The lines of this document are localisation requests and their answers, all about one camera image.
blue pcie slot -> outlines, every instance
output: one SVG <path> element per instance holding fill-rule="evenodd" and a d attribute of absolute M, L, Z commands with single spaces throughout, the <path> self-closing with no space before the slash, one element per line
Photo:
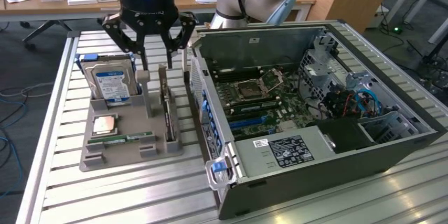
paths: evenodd
<path fill-rule="evenodd" d="M 246 126 L 263 124 L 266 122 L 266 120 L 267 120 L 267 116 L 263 116 L 263 117 L 257 118 L 257 119 L 230 123 L 230 126 L 231 126 L 231 129 L 237 129 L 237 128 L 242 128 L 242 127 L 246 127 Z"/>
<path fill-rule="evenodd" d="M 207 131 L 207 132 L 210 133 L 210 136 L 214 138 L 214 142 L 215 142 L 215 143 L 209 143 L 209 144 L 213 144 L 213 146 L 214 146 L 213 149 L 217 150 L 217 152 L 218 152 L 217 155 L 219 156 L 221 152 L 223 150 L 223 142 L 222 142 L 222 139 L 219 137 L 219 133 L 218 133 L 218 129 L 217 129 L 217 123 L 215 123 L 215 119 L 214 119 L 214 114 L 213 114 L 213 110 L 210 109 L 210 107 L 211 107 L 211 105 L 210 105 L 209 100 L 207 100 L 207 93 L 206 93 L 206 90 L 203 90 L 202 110 L 203 110 L 205 116 L 209 116 L 209 121 L 205 124 L 209 124 L 209 127 L 210 127 L 211 131 L 210 132 Z"/>

hard drive label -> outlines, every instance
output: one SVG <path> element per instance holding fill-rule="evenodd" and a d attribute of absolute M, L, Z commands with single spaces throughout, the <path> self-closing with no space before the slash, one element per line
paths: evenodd
<path fill-rule="evenodd" d="M 302 136 L 271 141 L 270 147 L 282 168 L 315 160 Z"/>
<path fill-rule="evenodd" d="M 97 79 L 107 101 L 122 102 L 130 99 L 129 85 L 123 83 L 123 71 L 97 73 Z"/>

blue cable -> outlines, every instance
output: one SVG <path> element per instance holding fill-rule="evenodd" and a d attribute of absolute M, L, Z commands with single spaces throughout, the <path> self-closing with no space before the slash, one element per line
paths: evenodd
<path fill-rule="evenodd" d="M 17 147 L 14 146 L 14 143 L 10 142 L 9 139 L 6 139 L 5 137 L 0 137 L 0 139 L 3 141 L 7 142 L 7 144 L 10 144 L 10 147 L 13 149 L 13 152 L 14 152 L 14 156 L 17 157 L 17 162 L 18 162 L 18 167 L 19 167 L 19 179 L 18 179 L 18 182 L 15 183 L 15 185 L 10 188 L 9 191 L 6 191 L 2 195 L 0 195 L 0 199 L 7 196 L 7 194 L 15 190 L 15 188 L 19 186 L 21 182 L 22 182 L 22 178 L 23 178 L 23 170 L 22 170 L 22 165 L 21 165 L 21 160 L 19 160 L 19 156 L 18 156 L 18 151 L 17 151 Z"/>
<path fill-rule="evenodd" d="M 357 98 L 357 102 L 361 101 L 359 93 L 367 93 L 367 94 L 371 95 L 371 97 L 373 97 L 374 100 L 375 100 L 377 107 L 378 107 L 378 109 L 379 109 L 379 115 L 381 115 L 381 114 L 382 114 L 382 104 L 381 104 L 381 102 L 379 102 L 379 99 L 378 99 L 377 94 L 374 93 L 374 91 L 373 91 L 373 90 L 369 90 L 369 89 L 361 89 L 361 90 L 358 90 L 358 92 L 357 92 L 357 96 L 355 96 L 355 98 Z M 359 107 L 361 107 L 361 109 L 362 109 L 363 111 L 366 111 L 366 108 L 365 108 L 365 106 L 363 106 L 362 104 L 359 104 Z"/>
<path fill-rule="evenodd" d="M 0 127 L 0 128 L 7 128 L 10 126 L 13 126 L 25 116 L 26 116 L 26 113 L 27 113 L 27 105 L 22 102 L 10 102 L 10 101 L 6 101 L 3 99 L 0 99 L 0 102 L 6 102 L 6 103 L 11 103 L 11 104 L 19 104 L 22 107 L 23 107 L 23 113 L 22 115 L 19 116 L 19 118 L 17 120 L 14 120 L 10 124 L 7 124 L 6 126 Z M 14 143 L 5 137 L 0 137 L 0 140 L 6 141 L 7 144 L 10 145 L 10 148 L 13 149 L 13 153 L 15 154 L 15 158 L 17 158 L 17 162 L 18 162 L 18 167 L 19 167 L 19 179 L 17 181 L 17 183 L 14 184 L 14 186 L 0 195 L 0 199 L 3 197 L 6 197 L 9 195 L 9 193 L 11 191 L 15 190 L 15 188 L 21 185 L 22 183 L 22 179 L 23 179 L 23 169 L 22 169 L 22 165 L 21 165 L 21 159 L 19 159 L 19 155 L 18 155 L 18 151 L 17 151 L 17 147 L 14 145 Z"/>
<path fill-rule="evenodd" d="M 10 124 L 7 124 L 6 126 L 0 127 L 0 128 L 5 129 L 5 128 L 13 126 L 26 116 L 26 114 L 27 114 L 27 105 L 25 103 L 22 103 L 22 102 L 9 102 L 9 101 L 6 101 L 3 99 L 0 99 L 0 102 L 6 102 L 6 103 L 11 103 L 11 104 L 19 104 L 19 105 L 23 106 L 23 113 L 22 113 L 21 117 L 17 120 L 14 120 Z"/>

gray 3d-printed tray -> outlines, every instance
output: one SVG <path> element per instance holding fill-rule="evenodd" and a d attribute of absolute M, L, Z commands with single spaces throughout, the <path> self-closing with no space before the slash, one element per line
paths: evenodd
<path fill-rule="evenodd" d="M 83 172 L 174 157 L 185 153 L 175 109 L 171 110 L 171 113 L 177 138 L 174 141 L 166 140 L 166 114 L 163 105 L 159 102 L 159 97 L 159 92 L 150 94 L 151 118 L 147 117 L 147 109 L 145 102 L 142 102 L 142 95 L 135 97 L 137 100 L 141 101 L 134 102 L 133 105 L 110 107 L 107 110 L 94 111 L 91 101 L 79 165 Z M 133 135 L 141 132 L 153 132 L 153 134 L 131 143 L 110 145 L 101 142 L 89 144 L 89 140 L 93 138 L 95 118 L 102 115 L 118 115 L 117 128 L 119 135 Z"/>

white barcode sticker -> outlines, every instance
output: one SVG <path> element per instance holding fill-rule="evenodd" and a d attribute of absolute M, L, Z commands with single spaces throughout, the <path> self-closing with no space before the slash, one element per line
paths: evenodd
<path fill-rule="evenodd" d="M 261 139 L 254 141 L 255 148 L 269 146 L 269 139 Z"/>

